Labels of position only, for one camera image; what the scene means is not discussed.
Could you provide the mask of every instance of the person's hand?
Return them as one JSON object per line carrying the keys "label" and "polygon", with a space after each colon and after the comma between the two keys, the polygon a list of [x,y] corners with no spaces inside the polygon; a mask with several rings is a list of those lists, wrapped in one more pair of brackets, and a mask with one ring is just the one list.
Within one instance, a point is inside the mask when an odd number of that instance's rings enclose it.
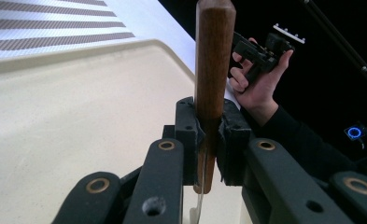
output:
{"label": "person's hand", "polygon": [[286,51],[279,59],[278,65],[269,73],[259,74],[253,83],[248,83],[245,74],[252,66],[249,60],[242,60],[241,55],[233,53],[233,59],[240,62],[242,68],[233,67],[230,70],[232,77],[229,79],[233,88],[233,95],[242,106],[258,123],[265,124],[278,109],[273,94],[279,79],[289,67],[289,58],[293,50]]}

